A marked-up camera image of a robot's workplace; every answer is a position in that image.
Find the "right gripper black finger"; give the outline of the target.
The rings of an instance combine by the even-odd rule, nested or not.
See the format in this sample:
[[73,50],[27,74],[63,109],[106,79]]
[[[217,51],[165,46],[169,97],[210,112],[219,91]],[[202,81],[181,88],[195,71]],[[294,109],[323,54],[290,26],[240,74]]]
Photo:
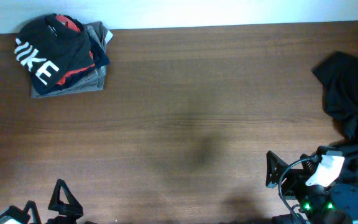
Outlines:
[[285,169],[289,166],[281,158],[279,158],[274,152],[268,151],[266,153],[267,159],[267,174],[265,185],[267,188],[275,188],[278,185],[278,181],[282,176]]
[[306,154],[302,154],[300,156],[300,159],[308,159],[307,161],[303,161],[302,167],[305,171],[307,171],[307,173],[309,174],[314,174],[317,170],[318,167],[318,155],[317,154],[312,154],[310,156],[306,155]]

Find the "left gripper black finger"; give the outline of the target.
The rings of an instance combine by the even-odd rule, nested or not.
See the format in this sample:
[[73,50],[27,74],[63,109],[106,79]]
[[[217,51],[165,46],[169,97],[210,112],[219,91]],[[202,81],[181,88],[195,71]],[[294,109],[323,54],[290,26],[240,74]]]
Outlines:
[[69,220],[77,220],[83,216],[82,205],[62,179],[58,179],[55,184],[48,209]]
[[39,211],[37,208],[37,205],[34,201],[29,200],[24,209],[24,221],[23,224],[42,224],[42,221],[40,219]]

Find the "dark teal t-shirt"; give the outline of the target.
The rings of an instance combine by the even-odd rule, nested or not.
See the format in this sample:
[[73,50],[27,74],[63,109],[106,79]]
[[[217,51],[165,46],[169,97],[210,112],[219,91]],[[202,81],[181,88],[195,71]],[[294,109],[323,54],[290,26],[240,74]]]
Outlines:
[[70,30],[55,18],[56,15],[48,14],[30,21],[15,39],[16,60],[30,72],[34,86],[41,90],[53,88],[70,69],[95,64],[84,26],[68,16],[81,32]]

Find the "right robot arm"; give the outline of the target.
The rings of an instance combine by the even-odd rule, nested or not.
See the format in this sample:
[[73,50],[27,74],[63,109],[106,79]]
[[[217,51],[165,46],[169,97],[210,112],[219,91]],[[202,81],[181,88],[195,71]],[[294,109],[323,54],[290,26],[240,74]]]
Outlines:
[[358,188],[337,181],[345,161],[341,151],[320,146],[291,164],[268,151],[266,159],[265,185],[278,188],[289,210],[272,223],[358,223]]

